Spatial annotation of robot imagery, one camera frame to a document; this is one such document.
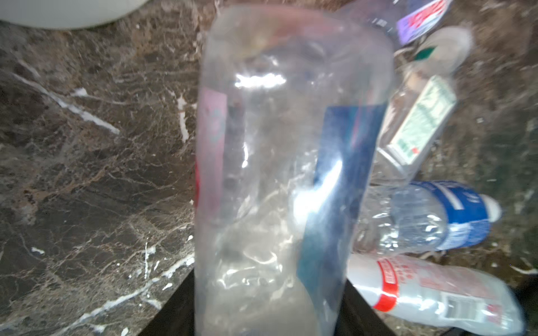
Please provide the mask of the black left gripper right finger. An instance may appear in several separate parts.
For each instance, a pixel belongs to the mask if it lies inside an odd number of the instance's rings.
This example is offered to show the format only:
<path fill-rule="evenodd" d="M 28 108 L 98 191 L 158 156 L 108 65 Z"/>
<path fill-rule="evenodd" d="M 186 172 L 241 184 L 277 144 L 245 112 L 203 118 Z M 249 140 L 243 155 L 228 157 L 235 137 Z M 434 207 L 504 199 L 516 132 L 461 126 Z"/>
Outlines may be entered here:
<path fill-rule="evenodd" d="M 336 336 L 395 336 L 349 280 L 345 283 Z"/>

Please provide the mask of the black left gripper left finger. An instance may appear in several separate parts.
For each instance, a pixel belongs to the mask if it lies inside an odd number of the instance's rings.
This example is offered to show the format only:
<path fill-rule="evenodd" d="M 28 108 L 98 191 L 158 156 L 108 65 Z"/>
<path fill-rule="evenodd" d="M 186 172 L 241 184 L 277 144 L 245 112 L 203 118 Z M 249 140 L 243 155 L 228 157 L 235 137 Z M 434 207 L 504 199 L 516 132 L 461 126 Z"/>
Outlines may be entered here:
<path fill-rule="evenodd" d="M 192 270 L 138 336 L 194 336 L 194 298 L 195 276 Z"/>

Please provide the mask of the clear bottle blue cap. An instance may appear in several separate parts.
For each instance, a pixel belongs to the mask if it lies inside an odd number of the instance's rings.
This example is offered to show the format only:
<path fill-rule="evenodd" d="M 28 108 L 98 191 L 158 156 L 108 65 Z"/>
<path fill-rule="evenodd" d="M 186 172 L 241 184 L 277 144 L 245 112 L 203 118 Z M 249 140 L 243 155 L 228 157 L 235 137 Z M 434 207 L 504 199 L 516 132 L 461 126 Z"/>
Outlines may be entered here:
<path fill-rule="evenodd" d="M 239 4 L 198 90 L 197 335 L 332 335 L 395 79 L 381 29 Z"/>

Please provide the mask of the white ribbed waste bin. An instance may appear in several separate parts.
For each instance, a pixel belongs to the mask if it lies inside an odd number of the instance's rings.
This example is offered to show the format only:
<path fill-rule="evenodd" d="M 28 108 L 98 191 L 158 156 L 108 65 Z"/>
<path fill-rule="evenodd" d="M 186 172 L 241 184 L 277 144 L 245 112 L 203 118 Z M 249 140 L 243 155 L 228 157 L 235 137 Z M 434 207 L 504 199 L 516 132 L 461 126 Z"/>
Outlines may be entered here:
<path fill-rule="evenodd" d="M 1 20 L 40 29 L 79 29 L 122 18 L 147 0 L 7 0 Z"/>

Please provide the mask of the clear bottle blue label centre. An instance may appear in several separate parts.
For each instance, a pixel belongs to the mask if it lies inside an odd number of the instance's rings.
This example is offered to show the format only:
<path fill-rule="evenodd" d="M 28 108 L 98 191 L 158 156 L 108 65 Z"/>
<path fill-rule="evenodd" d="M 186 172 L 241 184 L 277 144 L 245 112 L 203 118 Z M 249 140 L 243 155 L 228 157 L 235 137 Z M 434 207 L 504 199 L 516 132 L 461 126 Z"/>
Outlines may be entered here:
<path fill-rule="evenodd" d="M 477 245 L 502 217 L 499 202 L 455 181 L 373 186 L 363 202 L 353 249 L 396 256 Z"/>

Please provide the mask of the clear bottle white label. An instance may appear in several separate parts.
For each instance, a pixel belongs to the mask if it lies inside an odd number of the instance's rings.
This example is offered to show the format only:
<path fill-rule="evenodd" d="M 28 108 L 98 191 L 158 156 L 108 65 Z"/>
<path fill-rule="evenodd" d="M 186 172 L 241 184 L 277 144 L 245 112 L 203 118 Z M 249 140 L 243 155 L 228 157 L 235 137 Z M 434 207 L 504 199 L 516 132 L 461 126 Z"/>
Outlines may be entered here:
<path fill-rule="evenodd" d="M 474 47 L 472 30 L 443 27 L 400 67 L 402 83 L 389 103 L 371 175 L 373 185 L 409 183 L 458 103 L 453 74 Z"/>

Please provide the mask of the clear bottle purple label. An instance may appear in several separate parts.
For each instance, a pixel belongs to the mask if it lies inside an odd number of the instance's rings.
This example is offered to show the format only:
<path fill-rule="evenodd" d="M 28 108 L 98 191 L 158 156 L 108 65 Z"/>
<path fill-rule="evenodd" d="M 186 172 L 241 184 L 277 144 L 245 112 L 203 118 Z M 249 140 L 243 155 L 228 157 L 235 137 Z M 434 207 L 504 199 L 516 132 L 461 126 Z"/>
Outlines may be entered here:
<path fill-rule="evenodd" d="M 435 27 L 450 5 L 450 0 L 362 0 L 351 1 L 336 14 L 379 28 L 405 46 Z"/>

